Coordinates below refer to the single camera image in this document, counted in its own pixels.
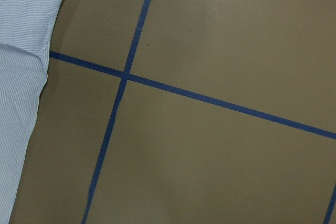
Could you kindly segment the light blue striped shirt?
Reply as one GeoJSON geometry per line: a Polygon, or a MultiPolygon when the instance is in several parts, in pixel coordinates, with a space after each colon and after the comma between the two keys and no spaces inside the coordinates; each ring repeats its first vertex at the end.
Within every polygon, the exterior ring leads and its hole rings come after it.
{"type": "Polygon", "coordinates": [[[13,211],[61,2],[1,0],[1,223],[13,211]]]}

